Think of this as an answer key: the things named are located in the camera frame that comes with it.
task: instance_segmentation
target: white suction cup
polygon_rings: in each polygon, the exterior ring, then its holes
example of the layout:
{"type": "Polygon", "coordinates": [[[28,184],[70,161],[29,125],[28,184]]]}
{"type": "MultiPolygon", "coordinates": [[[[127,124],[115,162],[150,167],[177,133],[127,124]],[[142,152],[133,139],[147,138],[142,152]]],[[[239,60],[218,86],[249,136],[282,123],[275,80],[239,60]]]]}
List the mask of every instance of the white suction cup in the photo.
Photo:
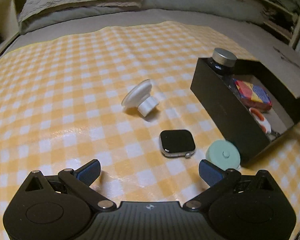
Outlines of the white suction cup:
{"type": "Polygon", "coordinates": [[[124,108],[137,107],[138,111],[146,117],[159,102],[150,96],[152,84],[150,79],[143,80],[136,85],[122,100],[124,108]]]}

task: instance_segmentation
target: metal screw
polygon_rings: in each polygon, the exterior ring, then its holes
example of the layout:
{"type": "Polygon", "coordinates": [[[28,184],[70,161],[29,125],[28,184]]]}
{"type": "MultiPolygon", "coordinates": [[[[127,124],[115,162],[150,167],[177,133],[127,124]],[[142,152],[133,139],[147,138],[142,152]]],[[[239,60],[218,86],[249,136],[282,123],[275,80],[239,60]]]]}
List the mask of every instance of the metal screw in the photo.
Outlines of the metal screw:
{"type": "Polygon", "coordinates": [[[111,208],[114,203],[111,200],[101,200],[98,202],[98,206],[103,209],[111,208]]]}
{"type": "Polygon", "coordinates": [[[186,202],[186,207],[191,209],[198,209],[201,207],[201,203],[197,200],[190,200],[186,202]]]}

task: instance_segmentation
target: silver bottle cap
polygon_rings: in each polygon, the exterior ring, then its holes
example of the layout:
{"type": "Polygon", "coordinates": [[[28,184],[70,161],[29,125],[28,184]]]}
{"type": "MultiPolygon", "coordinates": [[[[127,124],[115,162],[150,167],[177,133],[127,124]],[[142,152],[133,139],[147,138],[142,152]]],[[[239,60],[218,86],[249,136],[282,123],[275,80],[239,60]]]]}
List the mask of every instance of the silver bottle cap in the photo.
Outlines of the silver bottle cap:
{"type": "Polygon", "coordinates": [[[221,48],[214,49],[212,53],[212,58],[217,63],[226,67],[233,67],[237,60],[235,54],[233,54],[229,50],[221,49],[221,48]]]}

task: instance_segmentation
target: black box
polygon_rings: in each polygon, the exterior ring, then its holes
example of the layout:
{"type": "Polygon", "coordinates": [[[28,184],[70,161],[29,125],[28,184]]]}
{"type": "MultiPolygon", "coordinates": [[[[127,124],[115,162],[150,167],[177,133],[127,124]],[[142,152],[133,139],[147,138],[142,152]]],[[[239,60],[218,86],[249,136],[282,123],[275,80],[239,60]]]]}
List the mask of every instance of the black box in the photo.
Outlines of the black box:
{"type": "MultiPolygon", "coordinates": [[[[282,137],[300,122],[300,103],[285,85],[258,61],[237,60],[234,78],[259,85],[265,89],[273,107],[264,116],[274,131],[282,137]]],[[[207,65],[207,58],[199,58],[192,79],[191,90],[215,122],[223,137],[240,152],[241,164],[272,145],[278,138],[266,135],[223,80],[207,65]]]]}

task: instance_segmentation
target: yellow and white checkered pattern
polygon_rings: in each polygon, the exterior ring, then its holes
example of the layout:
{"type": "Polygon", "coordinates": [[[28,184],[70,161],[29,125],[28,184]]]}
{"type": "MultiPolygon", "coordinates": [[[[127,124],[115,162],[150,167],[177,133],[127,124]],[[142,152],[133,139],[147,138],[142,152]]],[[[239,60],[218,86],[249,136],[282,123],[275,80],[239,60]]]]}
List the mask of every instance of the yellow and white checkered pattern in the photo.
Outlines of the yellow and white checkered pattern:
{"type": "MultiPolygon", "coordinates": [[[[198,57],[215,47],[255,59],[209,27],[164,22],[107,27],[32,44],[0,60],[0,239],[2,215],[31,170],[44,175],[77,169],[97,158],[92,187],[114,200],[181,203],[206,185],[198,164],[216,139],[212,119],[190,90],[198,57]],[[141,118],[121,101],[150,78],[157,110],[141,118]],[[197,147],[191,159],[167,159],[162,130],[188,129],[197,147]]],[[[300,125],[284,143],[258,158],[245,174],[267,169],[289,198],[300,226],[300,125]]]]}

